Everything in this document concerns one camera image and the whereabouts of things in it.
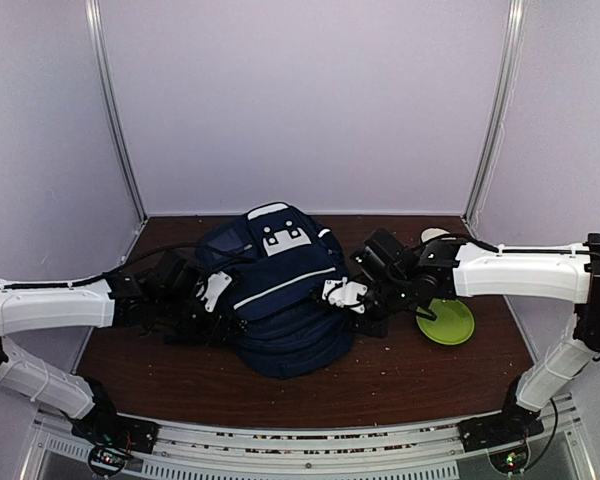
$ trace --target white reflective stripe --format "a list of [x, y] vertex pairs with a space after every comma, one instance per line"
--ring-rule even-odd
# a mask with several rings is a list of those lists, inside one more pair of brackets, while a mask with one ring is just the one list
[[246, 305], [247, 303], [249, 303], [253, 300], [257, 300], [258, 298], [264, 297], [265, 295], [269, 295], [270, 293], [275, 292], [276, 290], [280, 290], [281, 288], [288, 287], [289, 285], [299, 282], [300, 280], [304, 280], [305, 278], [315, 277], [316, 275], [322, 275], [324, 273], [335, 272], [335, 271], [336, 271], [336, 267], [331, 267], [331, 268], [327, 268], [326, 270], [319, 270], [317, 272], [305, 273], [304, 275], [300, 275], [299, 277], [296, 277], [287, 282], [281, 283], [280, 285], [271, 287], [269, 290], [265, 290], [264, 292], [258, 293], [257, 295], [254, 295], [252, 297], [245, 298], [244, 300], [236, 303], [233, 306], [233, 309], [237, 310], [240, 307]]
[[262, 215], [267, 215], [268, 213], [279, 212], [280, 210], [285, 210], [289, 208], [289, 205], [286, 203], [272, 203], [271, 205], [265, 205], [264, 207], [256, 208], [255, 210], [251, 210], [247, 213], [247, 219], [253, 220], [254, 218], [258, 218]]

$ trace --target white wall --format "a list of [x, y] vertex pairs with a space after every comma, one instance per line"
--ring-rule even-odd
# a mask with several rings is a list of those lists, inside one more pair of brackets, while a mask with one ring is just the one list
[[[83, 2], [0, 1], [0, 277], [87, 276], [118, 263], [136, 221], [107, 128]], [[19, 335], [69, 368], [84, 329]], [[0, 389], [0, 479], [35, 407]]]
[[[600, 232], [600, 1], [531, 2], [513, 101], [478, 232], [508, 244], [561, 244]], [[544, 352], [568, 305], [514, 309]], [[600, 461], [600, 364], [573, 386]]]
[[464, 210], [509, 2], [101, 3], [150, 214]]

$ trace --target wooden table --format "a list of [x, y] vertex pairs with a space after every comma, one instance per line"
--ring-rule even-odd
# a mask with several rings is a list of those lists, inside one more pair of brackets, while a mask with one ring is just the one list
[[[457, 217], [317, 219], [347, 254], [380, 227], [411, 245], [428, 227], [466, 231]], [[195, 241], [226, 220], [152, 218], [134, 254]], [[160, 333], [140, 337], [139, 327], [94, 331], [79, 373], [102, 381], [121, 412], [233, 427], [388, 425], [495, 410], [532, 361], [501, 297], [463, 301], [476, 319], [475, 333], [463, 345], [435, 344], [412, 315], [396, 315], [386, 339], [360, 336], [336, 363], [290, 380], [259, 376], [227, 349], [167, 346]]]

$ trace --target metal frame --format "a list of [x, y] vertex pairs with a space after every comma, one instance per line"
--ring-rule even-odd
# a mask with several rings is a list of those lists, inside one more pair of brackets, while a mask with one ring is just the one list
[[104, 41], [104, 31], [102, 29], [102, 19], [100, 17], [100, 1], [86, 0], [87, 23], [89, 26], [89, 34], [93, 44], [93, 51], [96, 57], [96, 64], [100, 76], [100, 84], [105, 101], [105, 109], [109, 120], [109, 128], [111, 136], [118, 156], [118, 162], [122, 169], [127, 190], [131, 196], [131, 201], [135, 209], [136, 215], [140, 222], [147, 219], [147, 213], [142, 203], [138, 183], [136, 182], [131, 161], [129, 160], [129, 151], [122, 133], [122, 125], [120, 123], [120, 114], [116, 104], [115, 95], [113, 92], [113, 83], [111, 81], [111, 71], [109, 69], [109, 61], [107, 58], [107, 49]]
[[511, 0], [509, 7], [509, 21], [505, 34], [504, 47], [502, 51], [502, 62], [500, 74], [496, 86], [496, 95], [493, 100], [491, 117], [487, 135], [480, 154], [480, 163], [469, 196], [469, 202], [464, 213], [464, 218], [470, 225], [476, 224], [477, 215], [489, 186], [490, 173], [493, 170], [498, 148], [502, 140], [502, 122], [504, 114], [513, 91], [516, 65], [520, 56], [520, 45], [522, 38], [522, 25], [524, 21], [526, 0]]
[[[571, 395], [557, 397], [556, 403], [558, 432], [571, 439], [570, 453], [579, 478], [595, 480], [587, 454], [589, 443]], [[125, 471], [156, 480], [389, 480], [425, 478], [425, 474], [415, 474], [440, 470], [442, 475], [430, 474], [429, 478], [454, 479], [458, 478], [454, 473], [458, 461], [485, 454], [484, 450], [463, 452], [456, 425], [464, 418], [324, 430], [239, 429], [158, 420], [154, 453], [135, 454], [138, 461]], [[550, 434], [553, 410], [543, 409], [541, 419], [545, 432], [534, 440]], [[39, 411], [19, 478], [37, 479], [47, 451], [84, 461], [90, 446], [71, 436], [70, 429], [58, 413]]]

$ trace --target white panel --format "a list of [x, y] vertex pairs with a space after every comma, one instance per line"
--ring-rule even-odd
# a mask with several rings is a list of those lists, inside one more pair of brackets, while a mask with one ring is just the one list
[[[0, 279], [5, 285], [12, 283]], [[110, 327], [115, 310], [110, 293], [106, 280], [73, 288], [0, 290], [0, 337], [58, 326]]]
[[[98, 82], [84, 2], [0, 1], [1, 277], [85, 277], [116, 265], [133, 238]], [[17, 342], [66, 369], [84, 335]], [[0, 389], [0, 479], [14, 478], [33, 414]]]
[[8, 361], [0, 365], [0, 386], [65, 412], [84, 418], [94, 407], [93, 391], [84, 378], [67, 374], [31, 355], [6, 337], [2, 340]]
[[[600, 231], [600, 1], [530, 2], [505, 136], [478, 232], [560, 244]], [[564, 303], [512, 298], [537, 350], [558, 338]], [[600, 363], [575, 382], [600, 464]]]
[[509, 2], [101, 3], [149, 213], [464, 210]]

